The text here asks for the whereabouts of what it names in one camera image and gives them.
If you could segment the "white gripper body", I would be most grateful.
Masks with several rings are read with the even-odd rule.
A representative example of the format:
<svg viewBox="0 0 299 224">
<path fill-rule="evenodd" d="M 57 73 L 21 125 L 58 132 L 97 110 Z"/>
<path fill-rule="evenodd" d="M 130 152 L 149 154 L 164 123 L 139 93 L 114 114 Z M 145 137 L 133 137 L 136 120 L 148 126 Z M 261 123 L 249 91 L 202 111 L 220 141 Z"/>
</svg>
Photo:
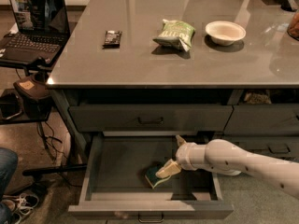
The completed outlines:
<svg viewBox="0 0 299 224">
<path fill-rule="evenodd" d="M 176 161 L 178 165 L 187 171 L 195 171 L 206 167 L 206 145 L 184 143 L 178 147 Z"/>
</svg>

